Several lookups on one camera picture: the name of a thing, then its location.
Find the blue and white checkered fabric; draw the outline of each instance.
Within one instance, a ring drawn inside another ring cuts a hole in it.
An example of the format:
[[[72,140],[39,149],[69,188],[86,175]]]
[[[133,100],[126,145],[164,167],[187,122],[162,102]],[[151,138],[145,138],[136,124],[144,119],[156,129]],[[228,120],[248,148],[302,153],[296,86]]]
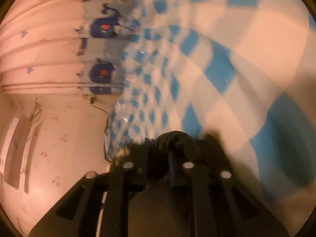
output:
[[[294,235],[316,204],[316,24],[302,1],[137,0],[132,15],[107,156],[172,130],[215,134]]]

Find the screw head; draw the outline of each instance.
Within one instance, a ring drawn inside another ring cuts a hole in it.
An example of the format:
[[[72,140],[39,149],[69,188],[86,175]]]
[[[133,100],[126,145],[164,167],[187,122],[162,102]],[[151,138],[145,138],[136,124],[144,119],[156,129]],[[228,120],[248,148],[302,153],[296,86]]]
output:
[[[192,162],[183,163],[183,168],[185,168],[185,169],[191,169],[193,167],[194,167],[194,164]]]
[[[134,167],[134,164],[132,163],[132,162],[125,162],[124,164],[123,164],[123,168],[124,169],[131,169],[131,168],[133,168]]]
[[[97,172],[94,172],[94,171],[90,171],[90,172],[86,173],[86,178],[88,178],[88,179],[95,178],[96,176],[97,176]]]
[[[232,173],[228,172],[228,171],[223,171],[223,172],[221,172],[221,177],[224,179],[229,179],[232,177]]]

